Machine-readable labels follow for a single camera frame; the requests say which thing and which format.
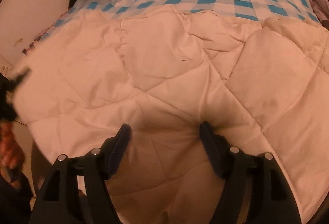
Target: silver screw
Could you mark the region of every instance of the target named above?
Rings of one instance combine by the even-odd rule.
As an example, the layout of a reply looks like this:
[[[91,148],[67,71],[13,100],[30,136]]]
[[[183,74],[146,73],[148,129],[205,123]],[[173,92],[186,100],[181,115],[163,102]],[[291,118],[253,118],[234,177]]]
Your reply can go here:
[[[265,154],[265,158],[266,158],[267,160],[272,160],[272,159],[273,159],[273,155],[272,155],[271,153],[266,153],[266,154]]]
[[[231,151],[232,153],[234,153],[234,154],[237,154],[237,153],[239,153],[240,149],[237,148],[236,146],[232,146],[232,147],[230,148],[230,151]]]
[[[98,155],[100,152],[101,152],[101,149],[99,149],[99,148],[92,149],[92,154],[93,155]]]
[[[66,155],[60,155],[57,160],[58,161],[64,161],[66,159]]]

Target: black wire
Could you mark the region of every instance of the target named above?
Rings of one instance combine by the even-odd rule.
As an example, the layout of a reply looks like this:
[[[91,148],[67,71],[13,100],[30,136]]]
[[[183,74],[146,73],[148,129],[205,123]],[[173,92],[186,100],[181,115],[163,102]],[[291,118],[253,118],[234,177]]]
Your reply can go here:
[[[19,124],[22,124],[23,126],[27,127],[27,125],[23,124],[22,122],[19,122],[17,120],[15,120],[15,122],[19,123]]]

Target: human hand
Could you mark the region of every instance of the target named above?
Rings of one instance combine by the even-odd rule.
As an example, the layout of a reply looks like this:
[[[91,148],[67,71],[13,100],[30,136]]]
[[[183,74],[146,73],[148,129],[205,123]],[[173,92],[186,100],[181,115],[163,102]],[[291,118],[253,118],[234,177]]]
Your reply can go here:
[[[15,140],[12,128],[13,124],[11,122],[2,122],[0,124],[1,166],[21,171],[25,161],[25,155]]]

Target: white quilted blanket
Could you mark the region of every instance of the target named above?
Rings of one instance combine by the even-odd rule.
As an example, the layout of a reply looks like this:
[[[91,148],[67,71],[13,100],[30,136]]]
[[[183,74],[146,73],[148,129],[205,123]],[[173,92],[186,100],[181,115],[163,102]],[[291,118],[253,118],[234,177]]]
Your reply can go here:
[[[303,223],[328,193],[329,43],[316,23],[82,10],[42,44],[14,105],[51,162],[132,127],[108,182],[125,224],[208,223],[223,182],[199,140],[202,121],[246,153],[274,154]]]

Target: floor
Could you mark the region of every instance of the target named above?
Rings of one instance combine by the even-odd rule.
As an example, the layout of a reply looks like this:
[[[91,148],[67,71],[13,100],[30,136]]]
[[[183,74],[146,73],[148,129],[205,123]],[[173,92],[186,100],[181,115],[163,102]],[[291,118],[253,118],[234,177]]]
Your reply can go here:
[[[8,74],[42,30],[67,10],[69,0],[3,0],[0,3],[0,72]],[[23,172],[32,183],[32,136],[28,127],[14,123],[17,141],[26,155]]]

